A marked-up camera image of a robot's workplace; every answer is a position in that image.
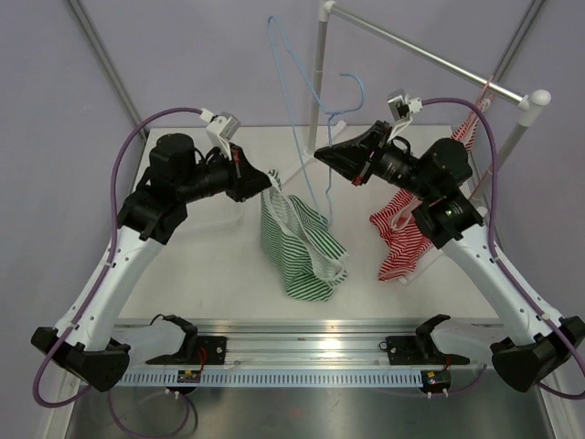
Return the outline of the red striped tank top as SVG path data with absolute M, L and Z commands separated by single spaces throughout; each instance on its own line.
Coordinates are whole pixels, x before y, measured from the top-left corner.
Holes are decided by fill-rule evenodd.
M 369 216 L 388 246 L 388 255 L 378 269 L 380 282 L 410 283 L 441 256 L 415 223 L 412 212 L 419 204 L 408 191 L 400 189 L 384 208 Z

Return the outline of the green striped tank top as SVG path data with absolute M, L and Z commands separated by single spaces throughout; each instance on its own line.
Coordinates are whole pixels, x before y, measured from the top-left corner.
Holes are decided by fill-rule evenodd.
M 295 195 L 282 192 L 280 174 L 261 192 L 261 247 L 278 270 L 285 294 L 305 302 L 330 300 L 348 277 L 346 248 L 326 219 Z

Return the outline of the pink wire hanger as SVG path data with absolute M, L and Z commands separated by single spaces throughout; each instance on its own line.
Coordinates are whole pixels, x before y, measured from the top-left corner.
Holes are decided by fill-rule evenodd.
M 475 105 L 482 111 L 482 112 L 486 112 L 492 101 L 494 98 L 494 94 L 492 92 L 490 92 L 489 86 L 491 85 L 492 81 L 494 79 L 494 76 L 491 75 L 488 79 L 486 84 L 483 86 L 483 88 L 481 89 L 479 95 L 477 96 L 477 99 L 475 101 Z

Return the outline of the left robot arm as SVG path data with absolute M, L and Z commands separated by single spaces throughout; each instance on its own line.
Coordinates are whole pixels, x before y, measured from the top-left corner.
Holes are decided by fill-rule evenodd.
M 179 316 L 121 333 L 114 326 L 146 268 L 186 220 L 189 203 L 217 194 L 244 202 L 271 186 L 241 147 L 230 144 L 229 151 L 215 146 L 201 155 L 187 134 L 160 137 L 117 214 L 104 262 L 56 325 L 36 329 L 32 345 L 99 392 L 135 364 L 201 360 L 197 327 Z

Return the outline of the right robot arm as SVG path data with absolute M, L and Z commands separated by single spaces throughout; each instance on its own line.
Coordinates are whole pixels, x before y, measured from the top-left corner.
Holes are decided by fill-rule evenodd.
M 501 327 L 457 323 L 437 315 L 416 330 L 415 351 L 426 362 L 459 356 L 491 366 L 512 389 L 529 391 L 576 357 L 584 323 L 564 317 L 497 250 L 482 214 L 460 190 L 472 174 L 462 143 L 435 141 L 420 157 L 399 148 L 388 123 L 324 146 L 314 158 L 355 186 L 371 177 L 407 190 L 420 200 L 412 216 L 424 237 L 455 262 L 497 313 Z

